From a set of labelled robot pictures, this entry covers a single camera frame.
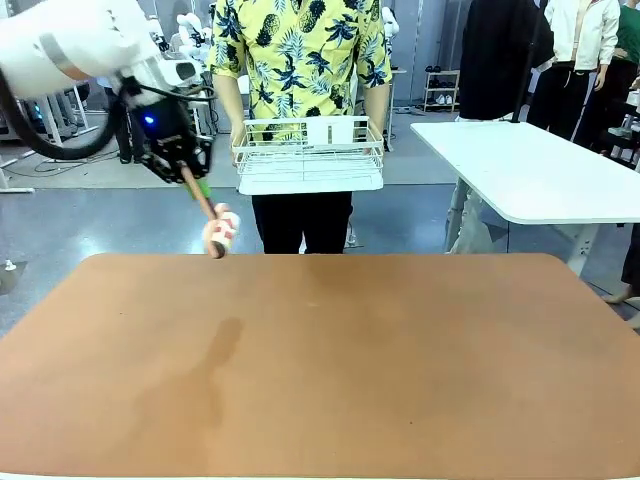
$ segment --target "wire rack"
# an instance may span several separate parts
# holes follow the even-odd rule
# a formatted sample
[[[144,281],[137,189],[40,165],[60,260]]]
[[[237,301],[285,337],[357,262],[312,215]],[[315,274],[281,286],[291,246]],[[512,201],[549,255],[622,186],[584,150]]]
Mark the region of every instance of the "wire rack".
[[[382,188],[383,142],[368,117],[247,120],[234,147],[245,195]]]

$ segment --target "yellow shirt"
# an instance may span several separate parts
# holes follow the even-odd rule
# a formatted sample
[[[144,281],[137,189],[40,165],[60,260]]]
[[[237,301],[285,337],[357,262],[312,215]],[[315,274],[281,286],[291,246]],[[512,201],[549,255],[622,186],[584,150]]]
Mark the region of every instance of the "yellow shirt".
[[[257,119],[351,115],[365,88],[391,81],[380,0],[218,0],[209,64],[251,79]]]

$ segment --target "green shirt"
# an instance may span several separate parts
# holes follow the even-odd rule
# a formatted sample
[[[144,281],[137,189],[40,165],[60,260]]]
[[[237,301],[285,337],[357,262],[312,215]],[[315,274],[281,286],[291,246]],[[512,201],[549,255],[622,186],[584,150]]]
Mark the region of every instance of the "green shirt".
[[[640,63],[640,11],[626,5],[620,9],[618,48],[627,52],[625,60]]]

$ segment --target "human arm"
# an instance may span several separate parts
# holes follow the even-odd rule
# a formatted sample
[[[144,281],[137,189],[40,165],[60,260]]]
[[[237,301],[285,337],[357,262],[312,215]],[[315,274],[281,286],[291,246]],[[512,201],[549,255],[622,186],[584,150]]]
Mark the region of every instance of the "human arm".
[[[602,90],[604,87],[604,82],[607,79],[607,70],[609,69],[609,65],[602,64],[598,69],[598,75],[596,76],[596,83],[593,85],[593,89],[597,92]]]
[[[602,85],[604,85],[607,68],[611,63],[616,45],[618,44],[618,26],[620,23],[620,5],[618,5],[618,2],[610,3],[604,11],[602,22],[602,41],[600,43],[599,55],[600,71],[598,72],[598,77],[602,78]]]
[[[389,104],[391,65],[385,48],[380,0],[369,0],[359,38],[356,70],[364,87],[364,107],[373,126],[382,134]]]
[[[231,146],[235,146],[242,141],[244,136],[244,106],[242,96],[238,87],[238,80],[228,75],[213,76],[213,86],[222,108],[231,122]]]
[[[216,4],[212,30],[212,46],[208,65],[222,107],[231,122],[231,144],[244,135],[244,106],[238,87],[238,76],[245,59],[245,41],[235,5],[238,2],[220,0]]]

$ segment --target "brown table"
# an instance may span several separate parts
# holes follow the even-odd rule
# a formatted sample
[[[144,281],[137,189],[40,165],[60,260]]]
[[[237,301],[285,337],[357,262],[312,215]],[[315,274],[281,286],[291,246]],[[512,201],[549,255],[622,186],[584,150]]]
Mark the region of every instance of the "brown table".
[[[632,476],[639,366],[547,256],[104,255],[0,341],[0,471]]]

